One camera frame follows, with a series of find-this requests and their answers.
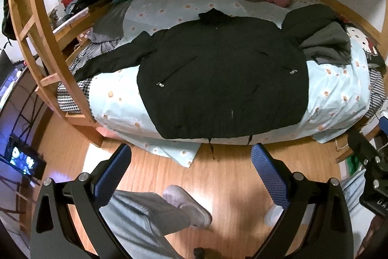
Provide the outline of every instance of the light blue bedsheet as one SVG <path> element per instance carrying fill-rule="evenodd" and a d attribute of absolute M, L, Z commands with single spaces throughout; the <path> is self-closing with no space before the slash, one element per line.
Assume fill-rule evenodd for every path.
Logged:
<path fill-rule="evenodd" d="M 288 9 L 267 2 L 252 3 L 244 0 L 133 0 L 124 19 L 124 38 L 119 45 L 132 41 L 142 31 L 150 34 L 168 29 L 179 23 L 198 19 L 198 14 L 216 8 L 228 15 L 257 17 L 273 21 L 278 27 Z M 346 131 L 368 110 L 369 72 L 361 46 L 351 39 L 352 62 L 336 67 L 308 61 L 309 101 L 300 123 L 254 135 L 256 142 L 273 143 L 298 139 L 308 135 L 324 143 Z M 121 137 L 156 154 L 167 155 L 188 167 L 196 150 L 188 142 L 207 143 L 207 139 L 179 140 L 159 144 L 156 131 L 137 87 L 138 67 L 111 74 L 100 74 L 90 85 L 90 107 L 95 119 L 116 131 Z M 248 136 L 234 139 L 212 139 L 219 144 L 247 144 Z"/>

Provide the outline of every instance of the gray slipper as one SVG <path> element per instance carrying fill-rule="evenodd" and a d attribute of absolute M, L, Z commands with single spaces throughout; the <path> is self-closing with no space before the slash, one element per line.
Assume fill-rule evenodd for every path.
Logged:
<path fill-rule="evenodd" d="M 182 187 L 178 185 L 168 186 L 163 192 L 163 199 L 190 217 L 190 227 L 206 229 L 211 224 L 211 214 Z"/>

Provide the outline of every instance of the gray pants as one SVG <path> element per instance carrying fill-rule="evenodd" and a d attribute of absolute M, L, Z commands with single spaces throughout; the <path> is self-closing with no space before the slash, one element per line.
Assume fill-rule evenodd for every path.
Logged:
<path fill-rule="evenodd" d="M 359 171 L 341 181 L 352 221 L 355 254 L 374 217 L 359 202 L 364 191 L 364 172 Z M 113 234 L 134 259 L 183 259 L 165 235 L 189 227 L 190 218 L 160 195 L 117 190 L 100 212 Z"/>
<path fill-rule="evenodd" d="M 116 190 L 100 213 L 133 259 L 183 259 L 165 235 L 189 227 L 190 218 L 160 195 Z"/>
<path fill-rule="evenodd" d="M 360 196 L 365 186 L 365 169 L 356 172 L 352 177 L 341 181 L 341 187 L 348 205 L 352 222 L 354 254 L 357 254 L 363 238 L 369 229 L 374 213 L 360 204 Z"/>

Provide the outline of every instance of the jacket sleeve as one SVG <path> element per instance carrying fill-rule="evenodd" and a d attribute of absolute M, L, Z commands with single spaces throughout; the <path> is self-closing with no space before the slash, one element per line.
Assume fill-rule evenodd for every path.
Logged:
<path fill-rule="evenodd" d="M 152 37 L 143 31 L 132 42 L 88 60 L 76 71 L 77 82 L 101 73 L 114 73 L 120 69 L 137 66 L 141 60 L 154 51 Z"/>

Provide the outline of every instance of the chair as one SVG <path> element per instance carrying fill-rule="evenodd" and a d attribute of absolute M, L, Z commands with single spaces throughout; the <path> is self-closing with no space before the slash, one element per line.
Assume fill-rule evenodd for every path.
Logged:
<path fill-rule="evenodd" d="M 13 221 L 18 222 L 20 227 L 27 229 L 26 226 L 22 222 L 20 222 L 16 218 L 14 218 L 11 214 L 25 214 L 26 213 L 26 212 L 19 210 L 19 198 L 22 198 L 22 199 L 29 201 L 31 203 L 34 203 L 34 204 L 36 202 L 33 199 L 28 198 L 20 193 L 20 188 L 22 187 L 20 182 L 7 179 L 6 177 L 3 177 L 1 175 L 0 175 L 0 182 L 2 182 L 6 187 L 8 187 L 10 190 L 12 190 L 16 193 L 15 210 L 9 210 L 9 209 L 5 209 L 5 208 L 0 207 L 0 211 L 3 212 L 9 218 L 11 218 Z"/>
<path fill-rule="evenodd" d="M 5 50 L 0 52 L 0 87 L 4 85 L 9 74 L 15 69 L 15 65 L 9 59 Z"/>
<path fill-rule="evenodd" d="M 0 249 L 1 259 L 28 259 L 9 235 L 2 221 L 0 221 Z"/>

